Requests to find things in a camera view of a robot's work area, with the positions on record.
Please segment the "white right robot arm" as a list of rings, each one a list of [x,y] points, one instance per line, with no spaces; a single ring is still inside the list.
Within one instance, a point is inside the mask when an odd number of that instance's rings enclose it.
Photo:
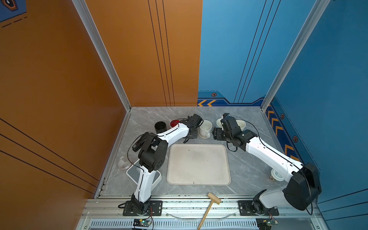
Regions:
[[[287,182],[284,188],[259,192],[252,201],[254,213],[264,215],[271,208],[285,205],[313,213],[312,203],[322,192],[320,174],[314,164],[303,164],[274,149],[261,139],[258,131],[242,130],[236,118],[228,113],[222,115],[220,122],[221,127],[212,131],[215,140],[254,155]]]

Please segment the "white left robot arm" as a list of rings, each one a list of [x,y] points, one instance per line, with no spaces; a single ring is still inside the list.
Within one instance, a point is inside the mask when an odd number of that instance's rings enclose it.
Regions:
[[[175,127],[159,134],[146,132],[138,143],[133,145],[133,150],[139,150],[140,176],[137,188],[131,196],[131,204],[135,212],[139,215],[149,213],[151,187],[156,172],[163,165],[167,149],[179,139],[184,138],[184,142],[195,139],[198,128],[203,121],[191,122],[181,121]]]

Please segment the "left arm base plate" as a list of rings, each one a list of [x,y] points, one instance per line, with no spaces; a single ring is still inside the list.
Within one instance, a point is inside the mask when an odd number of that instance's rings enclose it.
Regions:
[[[124,205],[123,216],[161,216],[163,210],[163,202],[161,200],[149,200],[145,203],[135,204],[128,201]]]

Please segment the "large white mug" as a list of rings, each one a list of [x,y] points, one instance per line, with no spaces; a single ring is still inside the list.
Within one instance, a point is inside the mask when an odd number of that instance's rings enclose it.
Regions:
[[[209,139],[211,137],[212,123],[208,120],[204,120],[199,127],[198,135],[203,139]]]

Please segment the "red inside white mug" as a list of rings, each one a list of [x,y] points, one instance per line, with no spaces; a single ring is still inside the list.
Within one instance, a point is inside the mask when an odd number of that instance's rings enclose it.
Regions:
[[[170,121],[170,127],[171,128],[176,127],[179,123],[180,123],[179,119],[173,119]]]

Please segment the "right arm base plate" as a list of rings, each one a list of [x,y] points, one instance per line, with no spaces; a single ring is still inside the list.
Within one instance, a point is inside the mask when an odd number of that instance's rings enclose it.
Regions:
[[[238,209],[241,216],[279,216],[277,208],[267,209],[260,202],[253,200],[239,200]]]

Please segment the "black mug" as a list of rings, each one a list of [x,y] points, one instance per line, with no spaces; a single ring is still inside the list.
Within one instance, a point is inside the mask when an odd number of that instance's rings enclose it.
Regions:
[[[166,123],[163,121],[155,123],[154,128],[157,134],[164,133],[167,131]]]

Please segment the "light blue mug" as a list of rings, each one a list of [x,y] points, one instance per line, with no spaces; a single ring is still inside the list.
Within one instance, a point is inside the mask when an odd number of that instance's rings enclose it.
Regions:
[[[223,128],[222,123],[221,123],[221,118],[219,118],[219,119],[216,121],[216,124],[217,124],[217,126],[218,126],[218,127]]]

